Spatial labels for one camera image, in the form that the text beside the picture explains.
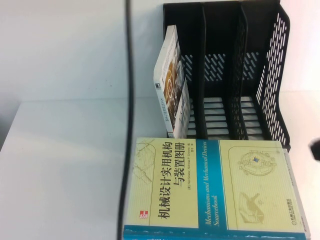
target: publisher logo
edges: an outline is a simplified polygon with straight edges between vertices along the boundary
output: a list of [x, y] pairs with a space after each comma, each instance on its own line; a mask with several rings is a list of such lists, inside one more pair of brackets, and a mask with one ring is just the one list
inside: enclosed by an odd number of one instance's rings
[[148, 211], [140, 211], [140, 218], [147, 219], [148, 218]]

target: yellow book cover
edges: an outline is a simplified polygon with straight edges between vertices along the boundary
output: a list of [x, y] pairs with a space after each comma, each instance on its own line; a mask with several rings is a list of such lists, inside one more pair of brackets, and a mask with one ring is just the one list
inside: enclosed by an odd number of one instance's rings
[[138, 138], [124, 239], [306, 240], [290, 167], [278, 141]]

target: white wall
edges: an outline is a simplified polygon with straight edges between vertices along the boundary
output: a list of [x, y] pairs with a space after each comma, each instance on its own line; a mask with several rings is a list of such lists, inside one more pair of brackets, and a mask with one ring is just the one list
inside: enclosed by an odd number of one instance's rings
[[[133, 0], [136, 93], [155, 94], [160, 0]], [[0, 0], [0, 146], [21, 101], [127, 95], [123, 0]]]
[[320, 90], [320, 1], [281, 0], [290, 18], [290, 35], [281, 90]]

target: book title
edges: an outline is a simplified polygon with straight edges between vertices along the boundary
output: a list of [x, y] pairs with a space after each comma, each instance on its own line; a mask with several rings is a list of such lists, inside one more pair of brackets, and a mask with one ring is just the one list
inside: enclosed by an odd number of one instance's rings
[[173, 145], [172, 142], [166, 141], [162, 145], [161, 166], [158, 217], [168, 219], [170, 218], [171, 187], [172, 185], [182, 187], [185, 182], [185, 144], [176, 142]]
[[202, 158], [204, 162], [204, 170], [203, 170], [203, 183], [205, 185], [205, 203], [206, 203], [206, 211], [205, 213], [205, 224], [213, 225], [219, 227], [219, 211], [218, 211], [218, 197], [216, 195], [212, 195], [213, 199], [213, 209], [214, 209], [214, 220], [213, 214], [211, 212], [211, 200], [210, 200], [210, 187], [209, 187], [209, 168], [208, 168], [208, 150], [207, 150], [207, 142], [203, 142], [203, 150], [202, 150]]

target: black wire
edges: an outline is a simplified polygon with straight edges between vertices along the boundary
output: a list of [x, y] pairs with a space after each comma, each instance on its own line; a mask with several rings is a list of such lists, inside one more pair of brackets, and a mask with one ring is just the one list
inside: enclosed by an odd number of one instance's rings
[[125, 31], [126, 31], [126, 47], [127, 47], [127, 62], [128, 62], [128, 126], [126, 136], [125, 158], [123, 166], [123, 176], [121, 183], [120, 201], [118, 209], [116, 239], [121, 240], [123, 235], [124, 225], [124, 208], [128, 184], [128, 175], [131, 158], [132, 135], [134, 125], [134, 66], [133, 66], [133, 49], [131, 35], [131, 5], [130, 0], [125, 0]]

